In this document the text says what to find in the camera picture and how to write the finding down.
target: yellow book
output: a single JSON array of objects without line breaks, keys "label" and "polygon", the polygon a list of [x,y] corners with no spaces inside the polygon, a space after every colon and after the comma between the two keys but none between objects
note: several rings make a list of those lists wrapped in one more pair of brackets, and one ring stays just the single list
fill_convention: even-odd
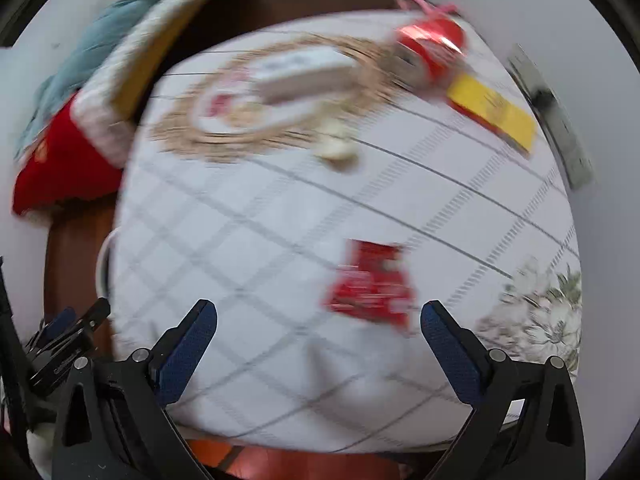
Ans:
[{"label": "yellow book", "polygon": [[459,75],[447,90],[449,104],[487,129],[501,134],[517,148],[531,152],[536,135],[534,118],[500,93],[469,74]]}]

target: white wall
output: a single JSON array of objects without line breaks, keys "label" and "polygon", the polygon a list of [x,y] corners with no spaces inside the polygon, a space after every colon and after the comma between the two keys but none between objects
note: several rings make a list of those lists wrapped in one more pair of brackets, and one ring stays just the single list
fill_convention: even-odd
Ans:
[{"label": "white wall", "polygon": [[570,201],[584,286],[576,391],[598,478],[640,417],[640,75],[588,0],[453,1],[503,61],[523,46],[593,163],[596,182]]},{"label": "white wall", "polygon": [[42,317],[42,286],[48,227],[11,214],[15,137],[33,114],[38,85],[76,46],[82,30],[112,0],[49,0],[15,46],[0,49],[0,254],[20,336]]}]

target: red floor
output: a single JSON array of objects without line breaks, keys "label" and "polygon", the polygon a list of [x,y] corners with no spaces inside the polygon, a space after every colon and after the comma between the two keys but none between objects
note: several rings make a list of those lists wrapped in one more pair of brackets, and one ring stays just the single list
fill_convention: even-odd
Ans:
[{"label": "red floor", "polygon": [[[189,442],[198,459],[217,466],[229,444]],[[245,447],[226,470],[246,480],[399,480],[398,464],[372,454],[315,454]]]}]

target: white tablecloth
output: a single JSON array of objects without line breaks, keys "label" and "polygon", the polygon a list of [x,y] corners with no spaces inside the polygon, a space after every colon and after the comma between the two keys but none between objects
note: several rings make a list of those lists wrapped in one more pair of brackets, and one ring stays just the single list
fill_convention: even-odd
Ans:
[{"label": "white tablecloth", "polygon": [[[358,165],[348,173],[301,148],[210,164],[164,152],[146,135],[172,98],[237,52],[300,32],[382,40],[408,20],[397,11],[353,12],[271,27],[180,63],[154,89],[118,206],[111,299],[121,357],[150,348],[199,298],[215,303],[216,335],[170,407],[180,423],[316,451],[450,439],[469,407],[416,330],[418,307],[433,299],[487,346],[573,362],[578,250],[542,132],[527,160],[446,104],[404,94],[362,121]],[[506,70],[464,27],[478,77],[526,107]],[[322,307],[335,267],[346,262],[346,238],[407,246],[418,299],[411,337]],[[572,301],[550,296],[560,286]],[[533,311],[524,295],[541,306]]]}]

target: red packet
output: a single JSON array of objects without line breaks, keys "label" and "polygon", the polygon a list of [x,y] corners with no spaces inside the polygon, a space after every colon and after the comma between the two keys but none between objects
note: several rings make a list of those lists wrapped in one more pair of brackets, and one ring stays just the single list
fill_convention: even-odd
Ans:
[{"label": "red packet", "polygon": [[406,329],[414,292],[402,272],[402,248],[360,240],[351,243],[351,263],[338,270],[326,306],[347,316]]}]

